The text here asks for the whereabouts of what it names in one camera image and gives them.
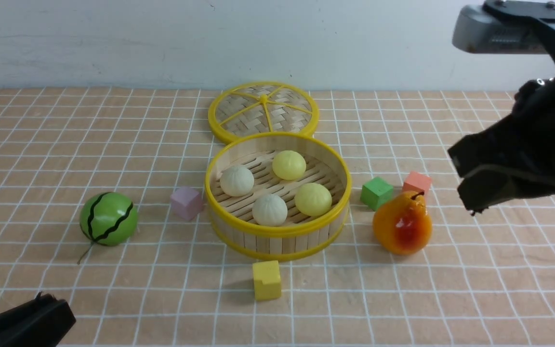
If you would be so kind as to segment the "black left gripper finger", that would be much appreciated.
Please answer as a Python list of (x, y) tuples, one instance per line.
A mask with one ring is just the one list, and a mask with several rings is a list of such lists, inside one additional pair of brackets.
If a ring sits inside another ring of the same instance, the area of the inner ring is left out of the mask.
[(0, 347), (56, 347), (76, 322), (66, 300), (39, 292), (0, 313)]

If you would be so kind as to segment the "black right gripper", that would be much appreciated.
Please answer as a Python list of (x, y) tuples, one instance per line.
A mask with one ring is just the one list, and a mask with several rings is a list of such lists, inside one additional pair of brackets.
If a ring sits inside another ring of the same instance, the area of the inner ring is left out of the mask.
[(511, 114), (518, 138), (526, 142), (527, 171), (511, 168), (518, 152), (502, 133), (468, 134), (447, 150), (461, 178), (458, 195), (471, 215), (509, 200), (555, 195), (555, 80), (527, 81), (515, 93)]

